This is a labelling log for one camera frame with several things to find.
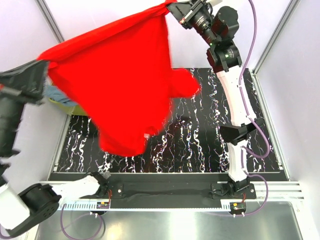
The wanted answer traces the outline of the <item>bright red t shirt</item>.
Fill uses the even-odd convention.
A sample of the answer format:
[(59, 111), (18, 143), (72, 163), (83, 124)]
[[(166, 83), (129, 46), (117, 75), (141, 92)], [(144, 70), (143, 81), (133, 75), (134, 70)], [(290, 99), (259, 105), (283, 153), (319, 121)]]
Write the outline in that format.
[(79, 104), (99, 132), (100, 148), (132, 157), (164, 129), (174, 98), (191, 98), (199, 82), (171, 63), (169, 1), (41, 53), (53, 84)]

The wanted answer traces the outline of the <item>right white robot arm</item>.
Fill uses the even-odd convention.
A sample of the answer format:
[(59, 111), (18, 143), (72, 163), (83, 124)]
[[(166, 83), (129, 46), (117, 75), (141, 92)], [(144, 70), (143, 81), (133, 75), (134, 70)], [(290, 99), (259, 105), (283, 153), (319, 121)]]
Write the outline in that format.
[(230, 6), (222, 6), (212, 14), (213, 5), (205, 0), (170, 3), (166, 7), (181, 26), (195, 29), (209, 48), (207, 60), (219, 79), (230, 110), (231, 124), (222, 125), (219, 132), (227, 144), (230, 180), (213, 187), (214, 197), (243, 198), (253, 192), (245, 163), (245, 147), (249, 134), (262, 125), (249, 101), (246, 87), (240, 81), (242, 58), (234, 43), (239, 30), (238, 13)]

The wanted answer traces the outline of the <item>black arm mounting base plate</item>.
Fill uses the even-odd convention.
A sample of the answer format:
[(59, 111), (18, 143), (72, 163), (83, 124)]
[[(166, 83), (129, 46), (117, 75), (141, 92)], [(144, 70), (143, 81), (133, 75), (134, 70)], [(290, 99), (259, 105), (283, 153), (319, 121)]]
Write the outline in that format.
[(196, 196), (213, 199), (255, 199), (248, 177), (234, 182), (226, 173), (112, 173), (99, 178), (96, 193), (83, 199), (128, 198), (147, 196)]

